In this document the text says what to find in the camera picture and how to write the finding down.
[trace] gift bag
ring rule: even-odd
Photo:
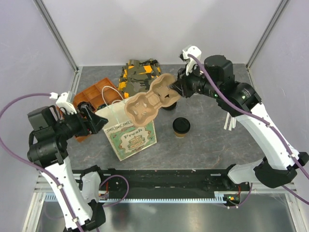
[[[128,100],[129,98],[123,99],[122,101],[115,100],[111,105],[107,105],[105,108],[96,112],[97,115],[107,118],[109,121],[103,127],[103,130],[120,161],[156,143],[153,121],[144,127],[136,127],[127,117],[124,108]]]

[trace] white rope handle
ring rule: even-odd
[[[125,99],[122,97],[122,95],[119,93],[119,91],[118,91],[117,89],[115,89],[115,88],[113,88],[113,87],[111,87],[111,86],[104,86],[104,87],[102,88],[101,94],[102,94],[103,101],[104,101],[104,103],[106,104],[106,107],[107,107],[108,109],[111,110],[112,115],[116,118],[117,123],[119,124],[119,119],[118,119],[118,117],[115,115],[114,111],[112,110],[112,107],[109,108],[108,104],[106,103],[106,101],[105,101],[105,99],[104,99],[104,94],[103,94],[103,93],[104,93],[104,89],[105,89],[105,88],[111,88],[111,89],[115,90],[115,91],[119,94],[119,96],[121,97],[121,99],[122,99],[123,101],[124,101]]]

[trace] black round container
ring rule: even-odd
[[[176,105],[177,105],[177,102],[175,102],[175,103],[174,103],[173,105],[171,105],[171,106],[162,107],[162,109],[165,109],[165,110],[173,110],[173,109],[175,109]]]
[[[173,122],[173,129],[178,138],[183,138],[190,130],[190,122],[184,117],[178,117]]]

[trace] brown wooden box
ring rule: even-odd
[[[89,102],[95,108],[95,111],[97,111],[97,108],[101,106],[102,104],[104,104],[102,94],[101,94],[104,86],[111,86],[117,89],[117,87],[110,81],[110,79],[105,77],[104,79],[100,80],[99,82],[95,83],[89,88],[86,88],[82,92],[76,94],[73,100],[74,107],[77,108],[77,105],[80,102]],[[105,88],[103,94],[104,94],[104,99],[107,104],[111,104],[114,100],[121,100],[121,97],[119,96],[119,94],[111,88]],[[81,142],[85,140],[87,137],[88,136],[81,136],[81,137],[76,137],[75,139],[78,142]]]

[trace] printed label on bag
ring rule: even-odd
[[[132,154],[141,151],[143,148],[156,143],[155,128],[153,122],[145,127],[117,125],[109,128],[110,141],[113,144],[118,158],[123,160]]]

